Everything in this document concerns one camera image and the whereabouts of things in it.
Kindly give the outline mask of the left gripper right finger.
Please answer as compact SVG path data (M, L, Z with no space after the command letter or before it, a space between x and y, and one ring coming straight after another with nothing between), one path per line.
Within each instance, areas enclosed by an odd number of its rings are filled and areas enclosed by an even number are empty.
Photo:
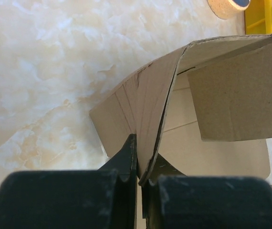
M149 229L272 229L272 188L256 177L193 177L157 156L142 189Z

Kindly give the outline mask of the brown cardboard box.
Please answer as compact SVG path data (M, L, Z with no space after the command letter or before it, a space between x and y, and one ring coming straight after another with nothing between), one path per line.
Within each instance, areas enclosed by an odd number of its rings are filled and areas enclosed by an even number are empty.
M109 157L136 135L140 185L158 156L187 176L265 179L272 34L193 41L130 74L90 118Z

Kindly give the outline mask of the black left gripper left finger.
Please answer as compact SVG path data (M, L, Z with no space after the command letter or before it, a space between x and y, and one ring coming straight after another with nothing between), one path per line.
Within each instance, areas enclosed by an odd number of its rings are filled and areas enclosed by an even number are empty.
M19 171L0 186L0 229L134 229L136 135L98 170Z

